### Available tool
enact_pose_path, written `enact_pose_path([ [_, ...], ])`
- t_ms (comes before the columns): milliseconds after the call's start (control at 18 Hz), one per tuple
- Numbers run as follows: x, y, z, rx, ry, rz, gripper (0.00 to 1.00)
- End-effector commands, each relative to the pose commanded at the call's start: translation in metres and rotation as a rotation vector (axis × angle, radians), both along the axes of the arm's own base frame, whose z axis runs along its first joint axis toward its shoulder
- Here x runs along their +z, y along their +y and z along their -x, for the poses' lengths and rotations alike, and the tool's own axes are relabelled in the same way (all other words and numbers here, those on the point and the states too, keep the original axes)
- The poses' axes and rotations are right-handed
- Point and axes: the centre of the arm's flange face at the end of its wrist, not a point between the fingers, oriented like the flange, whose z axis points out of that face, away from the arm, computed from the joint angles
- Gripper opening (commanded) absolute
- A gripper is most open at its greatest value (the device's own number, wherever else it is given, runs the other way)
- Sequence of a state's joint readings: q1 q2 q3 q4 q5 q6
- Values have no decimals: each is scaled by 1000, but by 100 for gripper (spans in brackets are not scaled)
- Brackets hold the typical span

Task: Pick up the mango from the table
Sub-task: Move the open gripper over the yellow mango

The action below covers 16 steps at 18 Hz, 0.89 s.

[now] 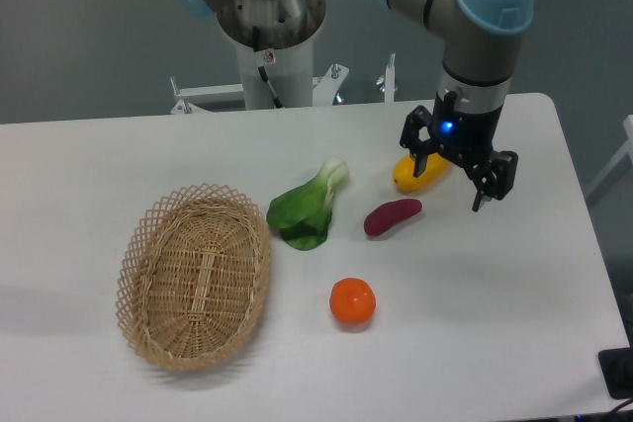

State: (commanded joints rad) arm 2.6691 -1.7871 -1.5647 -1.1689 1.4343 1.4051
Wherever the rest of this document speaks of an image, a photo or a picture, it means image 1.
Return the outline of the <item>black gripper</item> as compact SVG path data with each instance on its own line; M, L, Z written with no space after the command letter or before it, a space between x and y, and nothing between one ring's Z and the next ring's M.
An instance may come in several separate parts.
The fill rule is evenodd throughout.
M444 97L436 95L432 114L419 105L406 117L400 146L413 161L412 176L418 178L426 170L428 156L437 152L454 164L465 168L476 187L472 211L477 212L491 201L501 201L512 190L518 165L518 154L493 150L493 139L502 107L483 114L467 114L456 110L454 91ZM420 132L428 130L422 140Z

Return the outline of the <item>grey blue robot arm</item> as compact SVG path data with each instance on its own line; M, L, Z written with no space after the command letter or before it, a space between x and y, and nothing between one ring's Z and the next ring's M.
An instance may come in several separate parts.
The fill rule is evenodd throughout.
M325 17L324 0L180 0L197 17L215 16L245 53L242 85L250 109L313 102L312 65L289 53L309 46ZM400 144L420 175L432 153L462 168L475 185L475 205L512 189L518 158L493 148L535 0L378 0L442 38L442 72L432 109L417 107Z

